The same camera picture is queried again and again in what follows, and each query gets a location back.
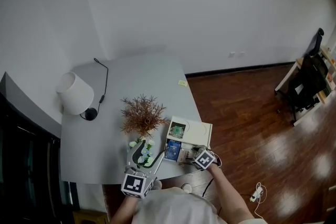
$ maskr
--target paper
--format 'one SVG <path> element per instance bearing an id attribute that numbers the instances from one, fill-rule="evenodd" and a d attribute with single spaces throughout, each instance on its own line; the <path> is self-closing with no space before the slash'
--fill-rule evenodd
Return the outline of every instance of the paper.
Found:
<path id="1" fill-rule="evenodd" d="M 190 159 L 193 159 L 196 155 L 193 146 L 192 144 L 181 143 L 181 149 L 177 159 L 178 163 L 190 164 Z"/>
<path id="2" fill-rule="evenodd" d="M 187 87 L 187 86 L 188 86 L 188 82 L 183 81 L 183 80 L 180 80 L 180 81 L 179 81 L 179 85 L 184 86 L 184 87 Z"/>
<path id="3" fill-rule="evenodd" d="M 303 90 L 303 85 L 301 84 L 300 86 L 296 87 L 295 90 L 297 94 L 300 94 L 300 92 Z"/>

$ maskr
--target person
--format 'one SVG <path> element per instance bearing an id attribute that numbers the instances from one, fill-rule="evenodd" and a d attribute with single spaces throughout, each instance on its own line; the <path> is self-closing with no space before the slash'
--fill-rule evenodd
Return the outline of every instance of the person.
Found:
<path id="1" fill-rule="evenodd" d="M 189 194 L 191 186 L 185 184 L 183 189 L 151 190 L 143 200 L 126 196 L 110 224 L 266 224 L 264 220 L 253 217 L 243 198 L 217 165 L 211 164 L 207 171 L 216 184 L 222 206 L 221 217 L 210 202 Z"/>

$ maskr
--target cable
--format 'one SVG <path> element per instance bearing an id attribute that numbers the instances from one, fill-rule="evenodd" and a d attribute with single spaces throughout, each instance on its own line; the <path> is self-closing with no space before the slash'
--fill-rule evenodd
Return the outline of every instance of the cable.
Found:
<path id="1" fill-rule="evenodd" d="M 206 188 L 205 188 L 205 190 L 204 190 L 204 192 L 203 192 L 203 194 L 202 194 L 202 197 L 204 197 L 204 194 L 205 194 L 206 190 L 207 190 L 208 187 L 211 185 L 211 183 L 212 183 L 213 180 L 214 180 L 214 179 L 211 179 L 210 182 L 209 182 L 209 184 L 206 186 Z"/>
<path id="2" fill-rule="evenodd" d="M 98 104 L 98 110 L 97 110 L 97 115 L 96 117 L 98 116 L 98 113 L 99 113 L 99 108 L 100 108 L 100 104 L 104 101 L 104 98 L 105 98 L 105 94 L 106 94 L 106 88 L 107 88 L 107 79 L 108 79 L 108 76 L 109 76 L 109 68 L 105 65 L 103 65 L 97 58 L 94 58 L 95 62 L 97 62 L 98 64 L 104 66 L 106 69 L 107 69 L 107 72 L 106 72 L 106 81 L 105 81 L 105 90 L 104 90 L 104 94 L 101 96 L 100 100 L 99 100 L 99 104 Z M 84 120 L 87 120 L 86 118 L 84 118 L 81 114 L 79 114 L 82 119 Z"/>
<path id="3" fill-rule="evenodd" d="M 257 216 L 259 216 L 259 217 L 261 217 L 262 219 L 264 219 L 264 218 L 263 218 L 261 215 L 259 215 L 256 211 L 257 211 L 259 205 L 262 204 L 262 203 L 266 200 L 266 198 L 267 198 L 267 188 L 266 188 L 264 185 L 262 185 L 260 182 L 258 182 L 257 185 L 256 185 L 256 191 L 258 191 L 258 187 L 264 188 L 264 189 L 265 189 L 265 193 L 266 193 L 266 195 L 265 195 L 265 199 L 264 199 L 263 201 L 261 201 L 261 197 L 262 197 L 262 195 L 264 194 L 264 189 L 262 189 L 262 191 L 261 191 L 260 194 L 259 194 L 259 197 L 257 198 L 258 205 L 257 205 L 257 208 L 254 210 L 254 213 L 255 213 Z"/>
<path id="4" fill-rule="evenodd" d="M 212 183 L 213 180 L 214 180 L 214 179 L 211 179 L 210 182 L 208 183 L 208 185 L 206 186 L 206 188 L 205 188 L 205 190 L 204 190 L 204 192 L 203 192 L 203 194 L 202 194 L 202 197 L 203 197 L 203 198 L 204 198 L 204 195 L 205 195 L 206 190 L 207 190 L 208 187 L 211 185 L 211 183 Z M 254 210 L 254 213 L 255 213 L 258 217 L 264 219 L 264 218 L 263 218 L 261 215 L 259 215 L 256 211 L 257 211 L 259 205 L 262 204 L 262 203 L 266 200 L 266 198 L 267 198 L 267 188 L 266 188 L 264 185 L 262 185 L 260 182 L 258 182 L 257 185 L 256 185 L 256 191 L 258 191 L 258 187 L 261 187 L 261 188 L 263 188 L 263 189 L 262 189 L 262 191 L 260 192 L 259 197 L 256 199 L 257 202 L 258 202 L 258 205 L 257 205 L 257 208 Z M 264 194 L 264 189 L 265 189 L 265 193 L 266 193 L 266 194 L 265 194 L 265 199 L 264 199 L 263 201 L 261 201 L 261 197 L 262 197 L 262 195 Z M 253 196 L 250 195 L 250 194 L 241 194 L 241 196 L 249 196 L 249 197 L 253 197 Z"/>

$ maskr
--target person's arm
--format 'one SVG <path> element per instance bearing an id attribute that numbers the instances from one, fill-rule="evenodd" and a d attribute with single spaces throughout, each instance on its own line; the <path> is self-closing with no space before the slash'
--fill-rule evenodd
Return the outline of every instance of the person's arm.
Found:
<path id="1" fill-rule="evenodd" d="M 117 212 L 110 220 L 110 224 L 129 224 L 132 222 L 139 199 L 126 196 Z"/>
<path id="2" fill-rule="evenodd" d="M 224 220 L 228 224 L 239 224 L 244 220 L 254 219 L 243 198 L 226 179 L 222 170 L 215 164 L 210 164 L 207 170 L 214 178 Z"/>

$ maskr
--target lamp base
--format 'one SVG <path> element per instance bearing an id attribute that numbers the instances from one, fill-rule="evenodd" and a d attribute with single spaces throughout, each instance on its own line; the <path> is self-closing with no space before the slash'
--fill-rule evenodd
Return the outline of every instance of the lamp base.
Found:
<path id="1" fill-rule="evenodd" d="M 85 119 L 88 121 L 93 121 L 98 115 L 98 112 L 94 108 L 88 108 L 85 110 Z"/>

